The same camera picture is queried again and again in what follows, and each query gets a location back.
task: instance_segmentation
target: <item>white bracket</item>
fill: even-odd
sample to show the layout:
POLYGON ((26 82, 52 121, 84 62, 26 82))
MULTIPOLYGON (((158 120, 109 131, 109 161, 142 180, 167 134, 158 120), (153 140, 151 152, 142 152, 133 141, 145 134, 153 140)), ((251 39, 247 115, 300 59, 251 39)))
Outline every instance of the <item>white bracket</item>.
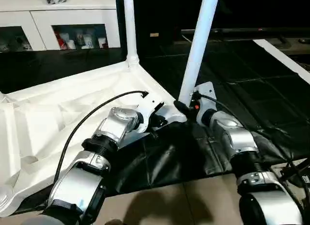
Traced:
MULTIPOLYGON (((206 83, 203 83, 201 85, 198 85, 195 87, 195 91, 197 91, 200 93, 200 94, 203 94, 203 95, 206 95, 206 96, 209 96, 211 98, 214 98, 216 99, 216 95, 215 95, 215 91, 214 91, 214 88, 213 88, 213 84, 211 81, 209 82, 206 82, 206 83)), ((199 102, 200 102, 200 109, 199 109, 199 112, 197 114, 197 117, 196 117, 196 120, 197 120, 197 123, 201 126, 205 126, 203 123, 202 123, 202 116, 203 114, 208 110, 208 109, 214 109, 214 110, 217 110, 217 107, 216 107, 216 103, 207 99, 207 98, 200 98, 199 99, 199 102)))

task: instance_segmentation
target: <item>black cable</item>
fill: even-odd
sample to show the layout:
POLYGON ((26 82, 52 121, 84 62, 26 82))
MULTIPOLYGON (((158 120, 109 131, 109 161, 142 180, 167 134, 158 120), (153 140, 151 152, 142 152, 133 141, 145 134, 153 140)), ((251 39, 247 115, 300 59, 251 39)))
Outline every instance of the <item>black cable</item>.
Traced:
MULTIPOLYGON (((194 98, 197 98, 197 97, 198 97, 198 98, 199 98, 199 97, 206 98, 206 99, 209 99, 209 100, 215 102, 216 104, 219 104, 221 107, 223 107, 224 109, 226 109, 231 115, 233 115, 236 119, 238 119, 239 122, 242 124, 242 126, 243 126, 245 129, 251 131, 250 129, 247 128, 247 126, 245 125, 245 123, 243 123, 243 122, 236 116, 236 114, 233 113, 233 112, 232 112, 225 104, 223 104, 222 102, 219 102, 218 100, 216 100, 216 99, 214 99, 214 98, 212 98, 212 97, 210 97, 210 96, 203 95, 203 94, 200 94, 200 93, 198 93, 198 92, 195 92, 195 93, 193 94, 193 97, 194 97, 194 98)), ((301 184, 303 185, 303 189, 304 189, 305 195, 306 195, 306 202, 307 202, 308 205, 310 205, 310 193, 309 193, 308 185, 307 185, 307 183, 303 180, 302 176, 301 176, 300 173, 299 173, 299 170, 297 169, 297 167, 295 166, 295 164, 292 162, 292 160, 290 160, 289 156, 286 155, 286 153, 284 152, 284 150, 283 150, 279 145, 277 145, 276 142, 275 142, 272 138, 265 137, 265 135, 262 134, 262 133, 260 133, 259 131, 254 131, 254 132, 260 134, 262 137, 264 137, 264 138, 266 138, 266 139, 270 139, 271 142, 276 146, 276 148, 277 148, 279 151, 281 151, 281 153, 284 155, 286 161, 287 161, 287 162, 290 164, 290 166, 295 170, 296 175, 298 176, 299 180, 301 181, 301 184)), ((286 190, 289 189, 289 188, 282 182, 282 180, 279 179, 279 177, 278 177, 277 175, 276 175, 276 177, 278 178, 278 181, 281 183, 281 185, 283 185, 283 187, 284 187, 286 190)), ((290 191, 290 192, 288 192, 288 193, 289 193, 289 194, 291 193, 290 196, 293 198, 294 202, 297 203, 298 208, 301 210, 301 209, 302 209, 302 206, 301 206, 301 204, 299 203, 298 199, 294 196, 294 194, 292 193, 292 191, 291 191, 290 189, 289 189, 289 191, 290 191)))
POLYGON ((130 92, 126 92, 126 93, 122 93, 120 95, 117 95, 109 100, 107 100, 106 102, 100 104, 99 106, 97 106, 95 109, 93 109, 91 112, 89 112, 76 126, 75 128, 73 129, 73 131, 71 132, 71 134, 69 135, 64 147, 63 147, 63 150, 62 150, 62 154, 60 156, 60 159, 59 159, 59 162, 58 162, 58 166, 57 166, 57 169, 56 169, 56 173, 55 173, 55 178, 54 178, 54 184, 57 182, 58 178, 59 178, 59 174, 60 174, 60 170, 62 168, 62 163, 63 163, 63 159, 64 159, 64 155, 67 151, 67 148, 69 146, 69 143, 73 137, 73 135, 75 134, 75 132, 77 132, 78 128, 83 124, 83 122, 85 122, 86 119, 88 119, 93 113, 95 113, 97 110, 99 110, 101 107, 105 106, 106 104, 120 98, 120 97, 123 97, 125 95, 129 95, 129 94, 133 94, 133 93, 142 93, 142 96, 145 97, 148 92, 146 91, 141 91, 141 90, 135 90, 135 91, 130 91, 130 92))
POLYGON ((287 191, 287 193, 292 198, 294 203, 297 205, 297 207, 301 213, 301 217, 303 218, 303 221, 306 221, 307 219, 306 219, 306 215, 305 215, 305 210, 302 207, 302 205, 300 204, 300 202, 298 201, 297 197, 294 195, 294 193, 291 191, 291 189, 278 177, 276 172, 271 167, 269 167, 269 171, 272 172, 276 176, 278 182, 284 187, 284 189, 287 191))

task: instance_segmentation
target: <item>silver metal housing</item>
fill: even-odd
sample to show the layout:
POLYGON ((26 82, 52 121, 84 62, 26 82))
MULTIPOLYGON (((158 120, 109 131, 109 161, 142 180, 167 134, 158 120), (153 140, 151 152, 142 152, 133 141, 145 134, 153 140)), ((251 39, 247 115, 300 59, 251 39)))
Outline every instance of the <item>silver metal housing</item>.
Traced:
POLYGON ((250 193, 259 203, 267 225, 302 225, 296 203, 283 191, 250 193))
POLYGON ((133 109, 113 107, 108 117, 101 122, 94 135, 105 135, 119 147, 127 132, 131 132, 138 122, 138 114, 133 109))
POLYGON ((58 199, 76 204, 85 212, 101 180, 101 176, 74 167, 57 182, 48 199, 48 205, 58 199))
POLYGON ((251 132, 235 117, 223 111, 218 111, 212 116, 210 128, 216 139, 225 147, 229 159, 244 151, 259 152, 251 132))

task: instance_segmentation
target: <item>white shelf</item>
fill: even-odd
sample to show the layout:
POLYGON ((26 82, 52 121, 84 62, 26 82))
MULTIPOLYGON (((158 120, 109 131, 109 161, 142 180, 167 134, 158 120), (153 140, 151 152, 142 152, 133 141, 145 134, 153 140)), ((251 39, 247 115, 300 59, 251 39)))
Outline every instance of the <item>white shelf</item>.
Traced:
POLYGON ((77 9, 116 9, 115 0, 67 0, 49 5, 45 0, 0 0, 0 12, 77 9))

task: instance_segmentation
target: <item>cable connector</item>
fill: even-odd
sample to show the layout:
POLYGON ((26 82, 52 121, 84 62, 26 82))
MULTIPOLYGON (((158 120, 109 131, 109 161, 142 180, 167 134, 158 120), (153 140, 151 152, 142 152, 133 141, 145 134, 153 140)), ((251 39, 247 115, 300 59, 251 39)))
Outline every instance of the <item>cable connector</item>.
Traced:
POLYGON ((149 92, 148 91, 143 91, 141 94, 142 94, 142 98, 145 98, 149 94, 149 92))

